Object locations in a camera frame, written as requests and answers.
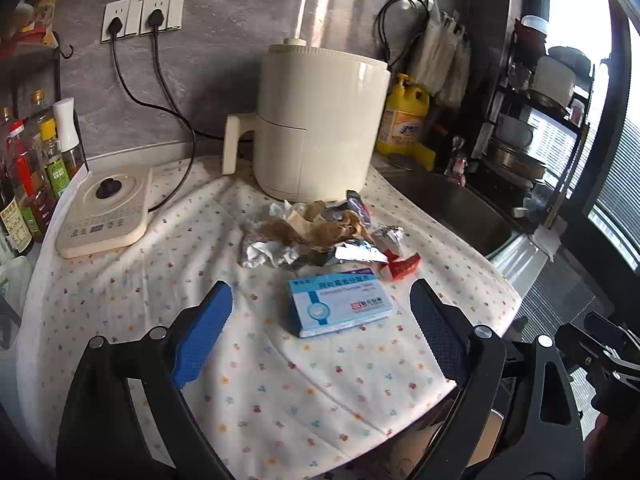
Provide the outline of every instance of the white tablecloth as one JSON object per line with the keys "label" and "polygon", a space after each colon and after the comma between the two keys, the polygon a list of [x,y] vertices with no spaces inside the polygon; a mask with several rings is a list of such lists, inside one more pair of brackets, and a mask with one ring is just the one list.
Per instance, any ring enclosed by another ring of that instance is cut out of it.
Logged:
{"label": "white tablecloth", "polygon": [[[154,169],[158,202],[186,161]],[[19,335],[18,387],[43,457],[53,463],[58,426],[74,369],[89,338],[111,342],[168,326],[199,304],[213,283],[234,292],[233,312],[198,380],[184,389],[196,420],[233,475],[245,480],[314,476],[349,461],[419,418],[452,388],[409,308],[424,277],[473,324],[502,334],[520,298],[478,252],[369,171],[362,197],[375,223],[405,228],[406,254],[420,269],[385,284],[394,306],[382,322],[300,340],[291,334],[287,280],[299,274],[238,265],[242,224],[272,199],[247,163],[220,175],[220,159],[198,160],[177,198],[157,212],[132,246],[73,260],[52,248],[54,222],[34,270]],[[132,395],[152,455],[170,463],[140,384]]]}

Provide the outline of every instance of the black knob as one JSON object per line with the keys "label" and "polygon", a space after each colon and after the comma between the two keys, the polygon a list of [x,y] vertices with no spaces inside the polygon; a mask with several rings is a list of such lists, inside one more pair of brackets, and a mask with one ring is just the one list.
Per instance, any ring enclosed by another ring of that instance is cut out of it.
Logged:
{"label": "black knob", "polygon": [[100,183],[100,187],[95,191],[95,195],[97,198],[109,198],[119,192],[121,188],[121,181],[105,178]]}

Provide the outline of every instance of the trash pile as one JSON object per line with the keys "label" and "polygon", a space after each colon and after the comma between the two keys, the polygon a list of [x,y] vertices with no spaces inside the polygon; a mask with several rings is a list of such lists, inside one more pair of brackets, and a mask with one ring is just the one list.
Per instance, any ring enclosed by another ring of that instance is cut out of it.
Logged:
{"label": "trash pile", "polygon": [[401,280],[420,262],[418,253],[401,259],[403,235],[400,226],[373,227],[369,210],[352,190],[335,206],[325,202],[291,205],[285,200],[265,206],[261,215],[247,223],[240,264],[253,269],[270,263],[296,270],[305,265],[374,262],[381,264],[384,279]]}

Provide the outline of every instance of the plastic bag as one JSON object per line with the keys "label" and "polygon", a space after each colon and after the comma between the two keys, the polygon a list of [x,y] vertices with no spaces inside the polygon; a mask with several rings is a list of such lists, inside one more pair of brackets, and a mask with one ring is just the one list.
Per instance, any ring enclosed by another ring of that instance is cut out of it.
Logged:
{"label": "plastic bag", "polygon": [[438,102],[446,107],[458,109],[465,96],[466,83],[469,79],[469,65],[471,64],[471,47],[460,41],[456,47],[449,75],[438,93]]}
{"label": "plastic bag", "polygon": [[460,38],[431,18],[409,65],[408,75],[436,95],[447,78]]}

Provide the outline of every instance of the stainless steel sink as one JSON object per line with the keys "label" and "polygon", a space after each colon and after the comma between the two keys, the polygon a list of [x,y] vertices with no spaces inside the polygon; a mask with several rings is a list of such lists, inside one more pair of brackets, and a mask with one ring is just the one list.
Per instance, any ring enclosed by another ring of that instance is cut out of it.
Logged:
{"label": "stainless steel sink", "polygon": [[443,175],[422,170],[381,173],[411,202],[487,259],[518,235],[501,213]]}

